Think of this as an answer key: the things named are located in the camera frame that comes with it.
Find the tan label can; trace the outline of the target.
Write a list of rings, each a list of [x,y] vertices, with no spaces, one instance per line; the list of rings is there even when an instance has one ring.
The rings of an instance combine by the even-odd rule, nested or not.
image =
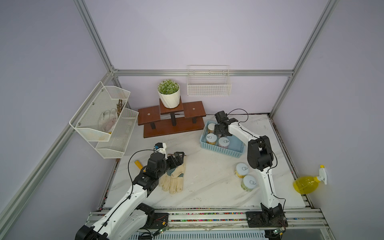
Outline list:
[[[218,140],[218,136],[213,133],[209,133],[206,135],[207,144],[216,145],[217,140]]]

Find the yellow label can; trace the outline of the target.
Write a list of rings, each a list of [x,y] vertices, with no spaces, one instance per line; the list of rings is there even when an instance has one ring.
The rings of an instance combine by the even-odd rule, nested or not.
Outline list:
[[[235,176],[239,179],[243,179],[249,173],[248,165],[244,163],[238,163],[235,167]]]

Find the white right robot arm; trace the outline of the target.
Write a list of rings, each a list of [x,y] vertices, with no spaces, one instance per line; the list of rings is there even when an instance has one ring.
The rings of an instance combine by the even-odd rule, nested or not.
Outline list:
[[[235,136],[247,145],[247,161],[251,168],[257,170],[257,180],[263,193],[261,202],[261,218],[264,222],[272,222],[284,215],[284,205],[276,196],[276,190],[272,177],[274,152],[269,137],[257,135],[235,118],[229,118],[224,111],[215,114],[215,134]]]

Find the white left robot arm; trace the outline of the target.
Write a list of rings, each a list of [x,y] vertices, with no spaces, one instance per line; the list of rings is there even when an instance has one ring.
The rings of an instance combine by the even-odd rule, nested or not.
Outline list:
[[[144,201],[159,185],[159,179],[171,169],[184,163],[185,153],[168,156],[163,150],[155,151],[147,165],[133,180],[131,190],[100,220],[92,226],[82,226],[76,240],[127,240],[137,230],[154,224],[155,209]]]

